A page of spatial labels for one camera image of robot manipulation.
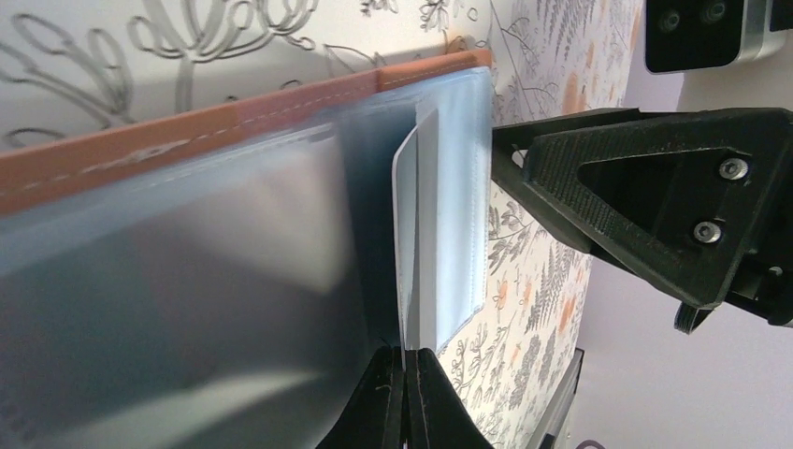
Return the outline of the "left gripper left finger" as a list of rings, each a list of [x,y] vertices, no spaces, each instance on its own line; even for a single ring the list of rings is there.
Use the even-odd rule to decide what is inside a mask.
[[[381,347],[320,448],[401,448],[404,370],[397,348]]]

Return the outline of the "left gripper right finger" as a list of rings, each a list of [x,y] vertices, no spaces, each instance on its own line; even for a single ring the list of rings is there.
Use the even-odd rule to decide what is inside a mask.
[[[405,353],[406,444],[409,448],[490,448],[469,416],[436,355]]]

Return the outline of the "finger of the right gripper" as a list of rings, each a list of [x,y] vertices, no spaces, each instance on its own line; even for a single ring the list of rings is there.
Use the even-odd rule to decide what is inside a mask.
[[[493,177],[557,240],[711,309],[792,276],[792,114],[596,109],[497,127]]]

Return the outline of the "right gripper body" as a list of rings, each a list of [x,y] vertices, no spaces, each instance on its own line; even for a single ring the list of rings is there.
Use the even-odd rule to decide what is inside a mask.
[[[676,329],[689,334],[727,303],[771,326],[792,321],[792,182],[685,180],[671,188],[683,251]]]

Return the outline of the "brown leather card holder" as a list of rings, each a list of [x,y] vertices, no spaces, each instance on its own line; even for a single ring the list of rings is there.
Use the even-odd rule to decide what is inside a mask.
[[[1,156],[5,448],[320,448],[405,351],[392,161],[419,162],[419,336],[484,294],[489,51],[389,65]]]

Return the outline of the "black card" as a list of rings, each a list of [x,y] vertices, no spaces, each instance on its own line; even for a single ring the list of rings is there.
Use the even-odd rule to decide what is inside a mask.
[[[396,260],[396,291],[401,347],[420,347],[419,336],[419,162],[422,148],[437,140],[430,136],[438,113],[429,112],[405,137],[392,161],[392,205]]]

